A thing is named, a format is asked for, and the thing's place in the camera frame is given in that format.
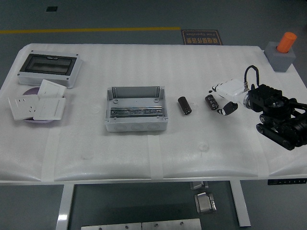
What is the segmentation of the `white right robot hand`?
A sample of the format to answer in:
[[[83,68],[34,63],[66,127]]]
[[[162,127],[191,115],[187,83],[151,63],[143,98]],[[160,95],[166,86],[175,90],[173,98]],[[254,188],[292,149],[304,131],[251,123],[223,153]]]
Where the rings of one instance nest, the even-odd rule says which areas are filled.
[[[212,91],[228,101],[222,109],[217,109],[219,114],[229,115],[233,113],[238,108],[238,104],[250,109],[248,85],[238,79],[232,79],[212,86]]]

